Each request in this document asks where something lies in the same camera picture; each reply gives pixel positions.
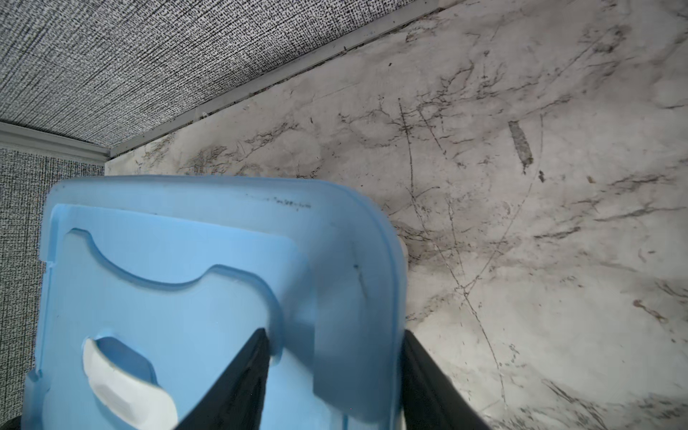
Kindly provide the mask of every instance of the brown stain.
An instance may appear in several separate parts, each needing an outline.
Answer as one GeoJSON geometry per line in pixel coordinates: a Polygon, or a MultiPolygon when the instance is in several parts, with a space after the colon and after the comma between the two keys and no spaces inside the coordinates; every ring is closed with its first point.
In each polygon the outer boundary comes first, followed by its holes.
{"type": "Polygon", "coordinates": [[[643,305],[642,300],[639,300],[639,299],[633,300],[633,306],[635,306],[636,308],[640,308],[640,309],[646,311],[648,314],[654,316],[654,318],[657,321],[659,321],[660,324],[666,324],[669,321],[668,319],[666,319],[665,317],[660,315],[659,312],[652,310],[652,309],[647,309],[647,307],[645,305],[643,305]]]}

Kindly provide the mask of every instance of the blue plastic container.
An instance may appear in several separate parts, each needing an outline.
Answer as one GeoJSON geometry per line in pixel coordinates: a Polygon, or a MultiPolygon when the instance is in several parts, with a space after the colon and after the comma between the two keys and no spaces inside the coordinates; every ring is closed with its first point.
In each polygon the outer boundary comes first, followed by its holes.
{"type": "Polygon", "coordinates": [[[45,204],[23,429],[130,429],[94,394],[87,339],[179,420],[248,337],[272,361],[262,429],[392,429],[406,272],[366,197],[310,180],[67,180],[45,204]],[[122,353],[118,348],[124,346],[122,353]]]}

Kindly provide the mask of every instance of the marble surface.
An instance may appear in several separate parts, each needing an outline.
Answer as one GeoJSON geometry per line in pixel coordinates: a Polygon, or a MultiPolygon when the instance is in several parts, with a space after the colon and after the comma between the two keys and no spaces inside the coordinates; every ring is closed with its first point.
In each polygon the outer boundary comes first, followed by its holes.
{"type": "Polygon", "coordinates": [[[495,429],[688,425],[688,3],[467,0],[107,163],[318,178],[495,429]]]}

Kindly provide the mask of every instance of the gray marble vein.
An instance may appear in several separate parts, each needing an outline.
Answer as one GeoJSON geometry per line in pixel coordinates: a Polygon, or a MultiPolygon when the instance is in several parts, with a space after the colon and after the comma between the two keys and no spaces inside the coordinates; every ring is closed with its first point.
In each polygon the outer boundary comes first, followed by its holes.
{"type": "Polygon", "coordinates": [[[109,162],[317,178],[495,429],[688,425],[688,6],[468,0],[109,162]]]}

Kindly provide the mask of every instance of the gray fabric panel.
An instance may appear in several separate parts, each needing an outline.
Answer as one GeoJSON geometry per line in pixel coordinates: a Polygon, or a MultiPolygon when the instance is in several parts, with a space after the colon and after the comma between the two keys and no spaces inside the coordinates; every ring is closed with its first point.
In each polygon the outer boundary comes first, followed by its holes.
{"type": "Polygon", "coordinates": [[[9,0],[0,120],[112,147],[411,0],[9,0]]]}
{"type": "Polygon", "coordinates": [[[21,413],[24,377],[33,366],[47,193],[59,180],[102,174],[101,166],[0,148],[0,425],[21,413]]]}

